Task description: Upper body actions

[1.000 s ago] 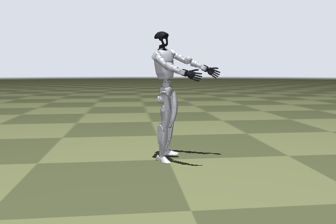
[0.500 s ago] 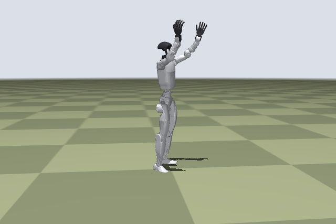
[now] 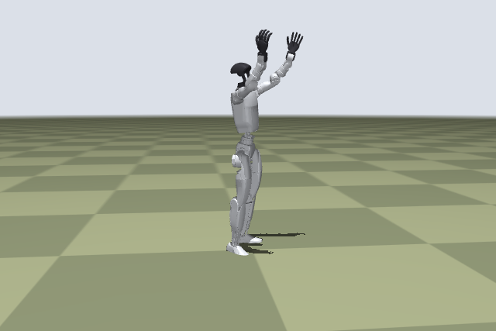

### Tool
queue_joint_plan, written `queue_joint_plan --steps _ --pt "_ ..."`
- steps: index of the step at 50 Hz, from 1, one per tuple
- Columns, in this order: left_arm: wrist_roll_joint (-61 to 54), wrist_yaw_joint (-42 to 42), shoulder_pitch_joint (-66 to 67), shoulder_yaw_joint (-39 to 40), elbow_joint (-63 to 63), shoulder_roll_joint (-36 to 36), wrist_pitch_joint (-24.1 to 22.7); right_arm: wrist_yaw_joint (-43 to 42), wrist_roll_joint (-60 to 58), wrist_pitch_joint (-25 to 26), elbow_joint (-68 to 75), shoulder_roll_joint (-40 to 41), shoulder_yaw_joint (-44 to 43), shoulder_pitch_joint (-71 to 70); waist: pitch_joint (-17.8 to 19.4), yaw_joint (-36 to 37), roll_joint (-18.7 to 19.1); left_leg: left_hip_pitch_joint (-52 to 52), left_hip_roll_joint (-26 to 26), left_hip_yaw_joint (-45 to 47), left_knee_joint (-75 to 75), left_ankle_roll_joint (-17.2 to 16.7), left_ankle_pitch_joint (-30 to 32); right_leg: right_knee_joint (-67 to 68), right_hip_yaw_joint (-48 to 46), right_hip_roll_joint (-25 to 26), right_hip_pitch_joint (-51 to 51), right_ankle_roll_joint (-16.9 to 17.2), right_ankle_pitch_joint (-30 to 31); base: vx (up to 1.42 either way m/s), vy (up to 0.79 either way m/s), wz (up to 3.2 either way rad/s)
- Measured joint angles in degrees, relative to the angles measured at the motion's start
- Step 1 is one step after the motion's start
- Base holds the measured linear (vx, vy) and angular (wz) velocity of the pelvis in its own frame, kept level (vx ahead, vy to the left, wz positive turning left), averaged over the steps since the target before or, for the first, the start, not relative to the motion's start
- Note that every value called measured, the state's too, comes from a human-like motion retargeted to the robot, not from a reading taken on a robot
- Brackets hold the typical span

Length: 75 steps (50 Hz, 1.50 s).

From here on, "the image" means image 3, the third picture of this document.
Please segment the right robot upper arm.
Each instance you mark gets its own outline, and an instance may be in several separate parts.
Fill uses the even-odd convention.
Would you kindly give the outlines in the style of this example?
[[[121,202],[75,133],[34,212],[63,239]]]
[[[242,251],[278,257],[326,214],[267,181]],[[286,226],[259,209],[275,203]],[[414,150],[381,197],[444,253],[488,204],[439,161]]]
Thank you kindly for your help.
[[[249,85],[245,88],[241,87],[237,91],[234,91],[231,93],[232,97],[232,103],[234,105],[241,104],[243,102],[243,99],[252,91],[255,91],[257,89],[257,81],[251,81]]]

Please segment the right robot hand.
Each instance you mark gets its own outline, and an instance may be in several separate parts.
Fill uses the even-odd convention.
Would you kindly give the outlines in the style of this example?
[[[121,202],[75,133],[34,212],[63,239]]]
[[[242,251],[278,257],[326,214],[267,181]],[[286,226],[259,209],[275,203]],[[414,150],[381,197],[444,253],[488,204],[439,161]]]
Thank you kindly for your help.
[[[266,32],[266,33],[265,33]],[[264,56],[264,62],[267,62],[267,48],[268,48],[268,41],[269,41],[269,38],[270,38],[270,35],[272,33],[270,33],[268,36],[267,34],[269,33],[270,31],[267,31],[266,29],[265,30],[261,30],[259,32],[259,35],[256,36],[256,44],[257,44],[257,49],[260,51],[258,52],[258,56]],[[262,33],[262,34],[261,34]],[[267,39],[267,40],[266,40]],[[257,57],[258,57],[257,56]]]

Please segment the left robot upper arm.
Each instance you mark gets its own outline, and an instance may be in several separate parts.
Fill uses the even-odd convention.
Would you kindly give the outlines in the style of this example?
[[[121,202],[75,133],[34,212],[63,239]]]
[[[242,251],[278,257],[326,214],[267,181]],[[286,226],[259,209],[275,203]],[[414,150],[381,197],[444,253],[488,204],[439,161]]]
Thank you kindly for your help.
[[[257,85],[257,89],[255,90],[255,93],[257,95],[257,98],[263,94],[265,91],[268,91],[269,89],[271,89],[272,87],[278,85],[280,83],[280,77],[278,74],[276,73],[273,73],[271,76],[270,76],[270,80],[269,81],[265,81],[259,85]]]

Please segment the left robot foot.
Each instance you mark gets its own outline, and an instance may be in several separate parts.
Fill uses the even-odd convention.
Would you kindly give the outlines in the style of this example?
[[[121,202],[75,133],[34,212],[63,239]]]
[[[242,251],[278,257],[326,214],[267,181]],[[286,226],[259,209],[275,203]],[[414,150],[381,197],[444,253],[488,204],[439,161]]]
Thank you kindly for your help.
[[[244,236],[245,236],[245,234],[244,234]],[[243,237],[240,236],[240,239],[239,239],[240,243],[261,243],[263,241],[261,238],[251,236],[250,234],[247,234],[247,236],[245,236],[245,237],[244,236]]]

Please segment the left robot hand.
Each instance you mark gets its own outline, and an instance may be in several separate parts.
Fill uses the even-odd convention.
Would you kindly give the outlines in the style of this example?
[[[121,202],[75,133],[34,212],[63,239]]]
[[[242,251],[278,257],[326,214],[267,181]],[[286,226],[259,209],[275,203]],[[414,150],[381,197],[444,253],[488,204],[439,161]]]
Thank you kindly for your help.
[[[297,35],[298,35],[298,33],[295,34],[294,41],[292,41],[293,40],[293,36],[294,36],[294,32],[292,33],[290,44],[289,44],[289,37],[287,36],[287,44],[288,44],[289,51],[287,52],[286,60],[287,60],[287,56],[288,56],[289,53],[294,54],[293,60],[295,59],[295,54],[296,54],[295,52],[298,50],[299,45],[300,45],[300,43],[301,43],[301,41],[303,39],[303,36],[302,36],[301,39],[300,39],[300,41],[299,41],[299,43],[298,43],[298,40],[299,40],[300,35],[301,35],[301,34],[299,34],[298,35],[298,38],[297,38],[297,41],[295,42]]]

